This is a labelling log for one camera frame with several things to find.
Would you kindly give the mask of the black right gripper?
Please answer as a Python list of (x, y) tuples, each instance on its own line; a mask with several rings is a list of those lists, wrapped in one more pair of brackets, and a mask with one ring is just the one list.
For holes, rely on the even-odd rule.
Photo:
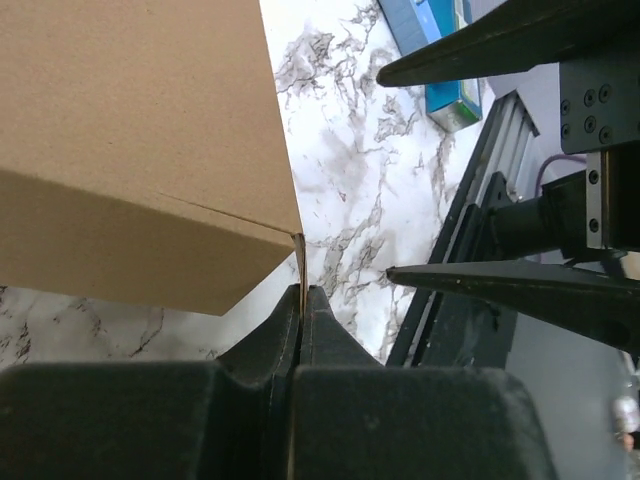
[[(637, 1), (506, 1), (482, 18), (382, 67), (407, 87), (519, 73), (583, 53), (639, 26)], [(500, 257), (558, 250), (569, 260), (639, 249), (639, 52), (595, 52), (559, 66), (560, 153), (516, 202), (490, 216)]]

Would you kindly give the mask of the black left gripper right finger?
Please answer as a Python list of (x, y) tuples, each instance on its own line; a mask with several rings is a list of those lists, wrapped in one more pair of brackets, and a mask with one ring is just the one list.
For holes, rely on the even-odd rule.
[(293, 376), (292, 479), (553, 479), (525, 386), (500, 369), (385, 367), (311, 287)]

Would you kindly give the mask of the brown cardboard box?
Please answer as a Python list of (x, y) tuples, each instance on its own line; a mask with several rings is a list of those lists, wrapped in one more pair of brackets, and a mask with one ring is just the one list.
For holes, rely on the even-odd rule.
[(1, 5), (1, 281), (222, 315), (305, 242), (256, 1)]

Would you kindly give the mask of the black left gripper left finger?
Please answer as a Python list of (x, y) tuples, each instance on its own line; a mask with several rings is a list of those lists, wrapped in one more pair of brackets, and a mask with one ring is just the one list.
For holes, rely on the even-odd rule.
[(216, 360), (32, 363), (1, 375), (5, 479), (282, 479), (300, 288)]

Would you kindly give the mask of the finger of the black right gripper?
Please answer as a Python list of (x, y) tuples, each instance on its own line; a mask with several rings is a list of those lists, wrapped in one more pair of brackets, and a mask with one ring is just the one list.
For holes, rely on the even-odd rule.
[(627, 353), (639, 351), (639, 282), (528, 260), (391, 267), (399, 285), (513, 309)]

